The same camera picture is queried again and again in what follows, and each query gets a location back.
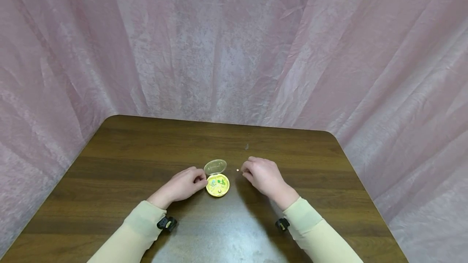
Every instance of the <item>right hand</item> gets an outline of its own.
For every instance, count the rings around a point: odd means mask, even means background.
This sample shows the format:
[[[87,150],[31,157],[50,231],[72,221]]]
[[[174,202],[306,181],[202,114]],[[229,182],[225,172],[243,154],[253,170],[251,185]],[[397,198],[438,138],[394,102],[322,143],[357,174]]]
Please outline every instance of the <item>right hand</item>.
[[[299,194],[284,182],[275,162],[250,156],[241,170],[242,175],[262,194],[276,202],[282,211],[299,199]]]

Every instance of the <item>clear plastic lid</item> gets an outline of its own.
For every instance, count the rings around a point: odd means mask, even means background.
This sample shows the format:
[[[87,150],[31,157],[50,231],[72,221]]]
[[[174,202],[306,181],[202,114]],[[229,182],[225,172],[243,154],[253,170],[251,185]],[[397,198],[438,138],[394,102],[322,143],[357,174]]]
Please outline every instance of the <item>clear plastic lid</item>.
[[[205,165],[203,170],[207,176],[221,174],[228,167],[228,163],[224,160],[213,160]]]

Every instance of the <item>long sleeve shirt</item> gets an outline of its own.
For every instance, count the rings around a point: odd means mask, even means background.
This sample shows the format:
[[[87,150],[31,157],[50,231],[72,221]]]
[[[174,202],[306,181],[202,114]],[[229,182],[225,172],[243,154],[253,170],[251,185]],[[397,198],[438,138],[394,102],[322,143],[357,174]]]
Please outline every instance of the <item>long sleeve shirt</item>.
[[[289,231],[314,263],[362,263],[348,243],[305,200],[283,212]],[[139,263],[161,230],[156,224],[166,211],[142,201],[88,263]]]

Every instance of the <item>hand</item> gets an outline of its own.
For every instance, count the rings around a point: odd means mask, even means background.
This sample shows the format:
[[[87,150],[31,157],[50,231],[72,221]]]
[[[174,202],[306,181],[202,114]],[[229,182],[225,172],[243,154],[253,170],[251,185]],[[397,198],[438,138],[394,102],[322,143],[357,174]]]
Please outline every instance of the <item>hand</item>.
[[[167,209],[172,202],[187,199],[207,184],[203,169],[190,167],[175,174],[169,182],[148,198],[148,202],[161,209]]]
[[[276,202],[282,211],[299,199],[296,190],[284,182],[275,162],[250,156],[241,170],[242,175],[262,194]]]

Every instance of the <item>pink fabric backdrop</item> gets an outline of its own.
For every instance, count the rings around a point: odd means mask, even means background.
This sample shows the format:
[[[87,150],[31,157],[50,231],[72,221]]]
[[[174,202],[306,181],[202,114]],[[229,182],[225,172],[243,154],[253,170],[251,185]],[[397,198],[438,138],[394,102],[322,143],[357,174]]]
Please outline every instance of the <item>pink fabric backdrop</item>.
[[[410,262],[468,257],[468,0],[0,0],[0,254],[101,122],[327,130]]]

